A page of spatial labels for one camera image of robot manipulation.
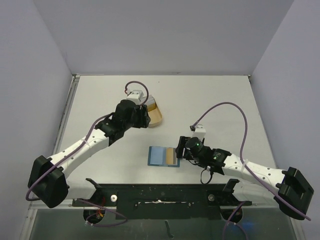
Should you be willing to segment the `blue leather card holder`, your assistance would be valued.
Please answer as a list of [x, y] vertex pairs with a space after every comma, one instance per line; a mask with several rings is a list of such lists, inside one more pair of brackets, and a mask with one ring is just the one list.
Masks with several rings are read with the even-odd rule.
[[180, 159], [177, 158], [178, 165], [170, 166], [166, 164], [166, 149], [169, 147], [161, 147], [161, 146], [150, 146], [148, 149], [148, 166], [154, 167], [180, 167]]

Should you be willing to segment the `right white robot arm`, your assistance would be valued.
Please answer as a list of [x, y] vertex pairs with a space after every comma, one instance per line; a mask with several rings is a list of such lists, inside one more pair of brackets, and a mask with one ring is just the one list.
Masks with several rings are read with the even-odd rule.
[[239, 201], [275, 205], [296, 220], [308, 218], [314, 189], [297, 168], [283, 170], [242, 160], [229, 151], [205, 146], [198, 137], [180, 136], [175, 153], [179, 159], [193, 160], [210, 175], [237, 178], [237, 183], [222, 192], [227, 204]]

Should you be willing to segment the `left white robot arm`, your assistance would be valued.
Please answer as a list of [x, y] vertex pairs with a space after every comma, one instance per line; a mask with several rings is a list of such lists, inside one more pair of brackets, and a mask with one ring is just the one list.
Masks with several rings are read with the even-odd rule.
[[96, 119], [83, 138], [50, 157], [41, 155], [34, 160], [25, 199], [42, 201], [49, 208], [68, 199], [84, 199], [92, 206], [99, 204], [102, 193], [97, 183], [89, 178], [72, 183], [68, 177], [94, 154], [121, 139], [127, 130], [146, 129], [150, 121], [146, 104], [121, 100], [114, 112]]

